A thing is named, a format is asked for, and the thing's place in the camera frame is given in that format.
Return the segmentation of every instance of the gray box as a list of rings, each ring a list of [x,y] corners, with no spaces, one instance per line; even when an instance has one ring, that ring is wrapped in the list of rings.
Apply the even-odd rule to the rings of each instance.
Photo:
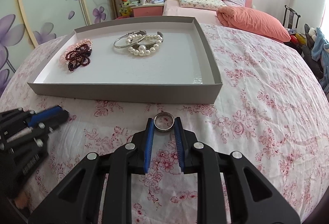
[[[113,48],[133,30],[163,33],[160,50],[135,57]],[[83,38],[93,40],[91,63],[69,72],[59,56]],[[213,52],[193,17],[153,16],[114,20],[75,29],[28,80],[36,94],[145,103],[214,103],[222,86]]]

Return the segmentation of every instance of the black chair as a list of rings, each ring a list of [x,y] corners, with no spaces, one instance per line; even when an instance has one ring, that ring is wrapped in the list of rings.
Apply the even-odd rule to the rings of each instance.
[[[283,26],[285,25],[286,23],[286,16],[287,16],[287,10],[290,10],[290,14],[289,14],[289,22],[288,22],[288,29],[292,29],[292,23],[293,23],[293,18],[295,15],[297,15],[297,22],[296,22],[296,29],[297,29],[297,26],[298,26],[298,21],[299,21],[299,18],[300,18],[300,15],[295,12],[292,8],[288,8],[287,5],[285,5],[285,8],[286,8],[286,11],[285,11],[285,18],[283,20]]]

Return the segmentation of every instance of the blue clothing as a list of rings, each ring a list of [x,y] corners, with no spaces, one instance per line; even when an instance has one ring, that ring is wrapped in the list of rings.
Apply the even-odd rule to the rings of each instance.
[[[319,80],[319,83],[325,94],[329,92],[329,53],[325,51],[329,49],[329,42],[325,39],[321,29],[316,28],[316,41],[312,49],[312,59],[318,61],[320,56],[323,63],[323,78]]]

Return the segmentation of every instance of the triangular cutout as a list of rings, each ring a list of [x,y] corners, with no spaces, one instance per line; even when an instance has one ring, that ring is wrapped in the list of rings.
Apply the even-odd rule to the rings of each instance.
[[[77,175],[65,186],[65,188],[59,193],[58,198],[74,203],[77,200],[83,177],[86,170],[79,171]]]
[[[255,202],[259,202],[272,196],[272,192],[249,168],[245,168],[243,172],[246,175],[252,199]]]

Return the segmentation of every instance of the large pearl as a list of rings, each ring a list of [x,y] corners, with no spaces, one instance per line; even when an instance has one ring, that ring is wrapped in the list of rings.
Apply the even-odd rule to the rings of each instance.
[[[140,46],[138,47],[138,50],[146,50],[146,46],[144,46],[144,45],[140,45]]]

